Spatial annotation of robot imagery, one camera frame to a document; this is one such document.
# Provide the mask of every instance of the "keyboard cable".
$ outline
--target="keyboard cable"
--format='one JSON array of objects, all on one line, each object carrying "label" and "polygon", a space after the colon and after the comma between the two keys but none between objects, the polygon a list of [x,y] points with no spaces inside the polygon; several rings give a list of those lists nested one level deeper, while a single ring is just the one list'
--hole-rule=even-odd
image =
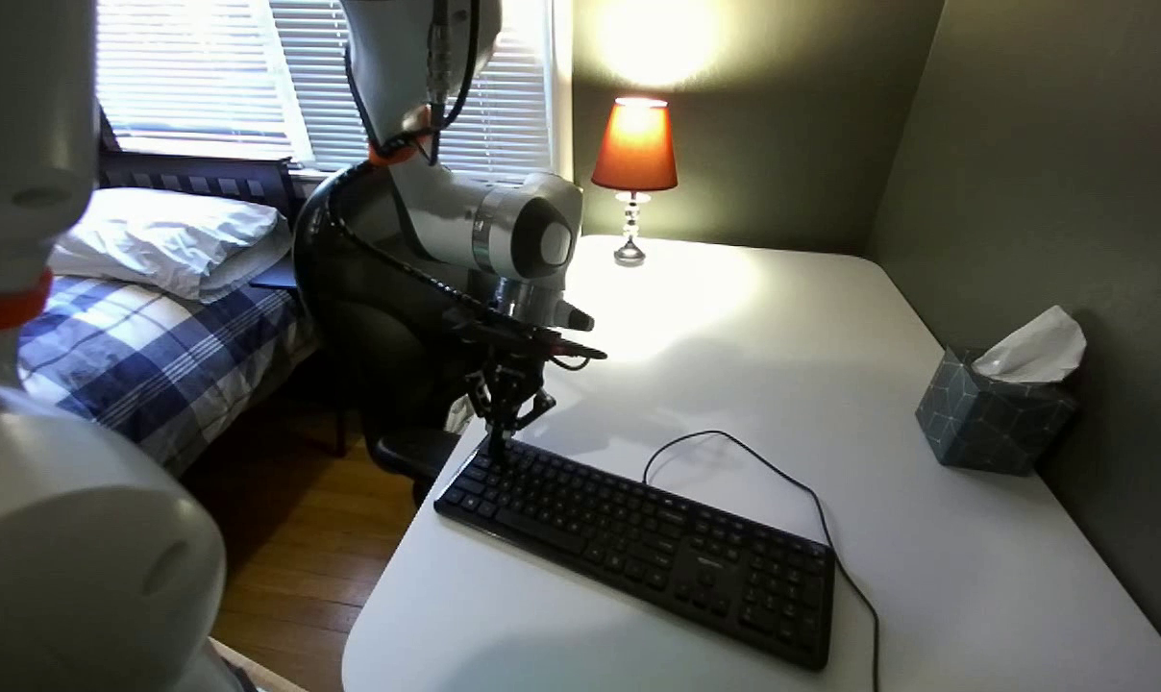
[{"label": "keyboard cable", "polygon": [[880,692],[880,613],[874,609],[874,600],[857,590],[857,581],[848,575],[843,555],[837,555],[837,542],[833,542],[833,531],[825,524],[825,510],[824,510],[824,500],[814,496],[811,486],[794,479],[793,473],[785,473],[782,466],[771,466],[765,452],[756,452],[752,445],[746,445],[739,436],[732,429],[687,429],[687,436],[675,436],[667,437],[665,445],[655,449],[655,456],[642,466],[642,486],[648,486],[648,473],[655,466],[662,460],[665,449],[671,445],[683,445],[683,443],[694,443],[694,437],[728,437],[732,445],[739,445],[746,456],[752,456],[756,466],[765,466],[771,475],[787,479],[793,490],[807,491],[814,510],[819,510],[819,531],[824,531],[824,542],[833,550],[833,566],[843,574],[843,581],[848,586],[848,591],[865,602],[865,613],[874,616],[874,692]]}]

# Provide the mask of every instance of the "gray wall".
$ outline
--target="gray wall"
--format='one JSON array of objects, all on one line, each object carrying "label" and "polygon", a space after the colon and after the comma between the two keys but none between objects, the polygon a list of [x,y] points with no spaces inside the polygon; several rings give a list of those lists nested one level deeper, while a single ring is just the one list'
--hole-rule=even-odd
[{"label": "gray wall", "polygon": [[1047,479],[1161,625],[1161,0],[944,0],[874,246],[963,354],[1089,327]]},{"label": "gray wall", "polygon": [[[648,0],[575,0],[575,181],[616,94],[638,86],[602,60],[606,23]],[[680,187],[655,195],[646,233],[852,249],[874,227],[892,151],[943,0],[687,0],[703,30],[675,51],[707,67],[667,90]],[[618,229],[623,209],[588,185],[583,229]]]}]

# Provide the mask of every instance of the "window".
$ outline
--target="window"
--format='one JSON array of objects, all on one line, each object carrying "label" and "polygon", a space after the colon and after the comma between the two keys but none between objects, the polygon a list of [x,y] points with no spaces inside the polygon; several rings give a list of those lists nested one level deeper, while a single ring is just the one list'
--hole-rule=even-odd
[{"label": "window", "polygon": [[[342,170],[364,156],[342,51],[338,0],[101,0],[96,78],[120,146]],[[557,53],[557,0],[505,0],[442,161],[489,181],[566,170]]]}]

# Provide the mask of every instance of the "pillow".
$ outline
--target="pillow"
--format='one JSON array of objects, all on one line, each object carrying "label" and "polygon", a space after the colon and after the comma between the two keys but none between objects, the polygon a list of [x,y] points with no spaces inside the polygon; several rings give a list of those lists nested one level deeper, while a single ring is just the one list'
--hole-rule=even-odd
[{"label": "pillow", "polygon": [[49,269],[154,283],[178,301],[219,301],[292,249],[270,203],[166,187],[101,187],[74,229],[52,244]]}]

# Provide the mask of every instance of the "wooden floor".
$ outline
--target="wooden floor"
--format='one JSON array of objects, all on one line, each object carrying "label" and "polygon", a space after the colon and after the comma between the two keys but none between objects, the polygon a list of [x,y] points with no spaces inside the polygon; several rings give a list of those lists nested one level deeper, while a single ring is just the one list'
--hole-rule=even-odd
[{"label": "wooden floor", "polygon": [[295,404],[245,415],[188,490],[227,533],[229,575],[215,637],[313,689],[342,689],[342,647],[409,520],[410,490],[382,473],[360,436]]}]

